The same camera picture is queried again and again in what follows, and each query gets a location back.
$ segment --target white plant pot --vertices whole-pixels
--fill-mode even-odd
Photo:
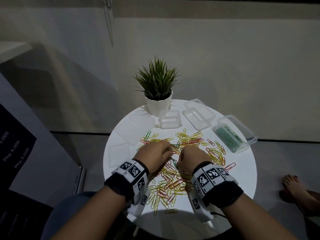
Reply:
[[[150,114],[159,117],[160,114],[166,113],[169,110],[171,98],[173,91],[171,90],[171,95],[165,100],[155,101],[147,98],[146,96],[146,104],[149,108]]]

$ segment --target left hand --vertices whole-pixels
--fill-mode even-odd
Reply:
[[[134,159],[142,162],[149,170],[149,174],[155,172],[163,163],[166,163],[173,155],[169,141],[150,142],[141,147]]]

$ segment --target white wall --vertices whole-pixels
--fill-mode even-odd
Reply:
[[[132,75],[157,55],[180,70],[174,99],[199,98],[262,139],[320,141],[319,5],[113,0],[110,19],[101,0],[0,7],[0,39],[34,47],[15,59],[30,78],[10,82],[50,130],[111,132],[144,104]]]

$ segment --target price sign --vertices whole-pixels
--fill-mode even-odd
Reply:
[[[36,140],[36,137],[0,104],[0,187],[10,187],[28,159]]]

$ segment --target bare foot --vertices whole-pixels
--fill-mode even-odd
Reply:
[[[307,192],[300,179],[298,179],[296,176],[288,174],[282,178],[282,183],[296,200],[299,209],[304,214],[309,213],[311,210],[310,202],[312,203],[313,201],[317,200]]]

